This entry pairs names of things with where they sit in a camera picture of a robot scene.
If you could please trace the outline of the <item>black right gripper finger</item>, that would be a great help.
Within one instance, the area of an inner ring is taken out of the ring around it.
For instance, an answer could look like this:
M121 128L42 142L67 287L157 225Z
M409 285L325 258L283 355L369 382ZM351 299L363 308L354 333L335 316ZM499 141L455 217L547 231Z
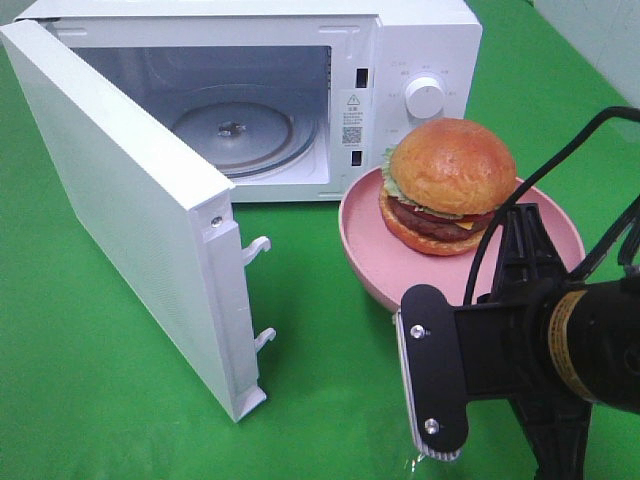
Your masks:
M421 454L440 461L459 457L469 429L454 313L437 288L416 285L395 317L412 439Z
M538 205L516 204L503 222L492 283L492 299L515 296L515 291L544 279L559 282L567 269L543 225Z

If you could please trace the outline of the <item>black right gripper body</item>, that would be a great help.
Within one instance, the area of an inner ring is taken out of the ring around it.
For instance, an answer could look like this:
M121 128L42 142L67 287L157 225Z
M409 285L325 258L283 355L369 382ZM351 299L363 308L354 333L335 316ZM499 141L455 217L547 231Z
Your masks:
M466 395L505 397L538 479L581 479L591 410L639 410L639 279L516 290L454 313Z

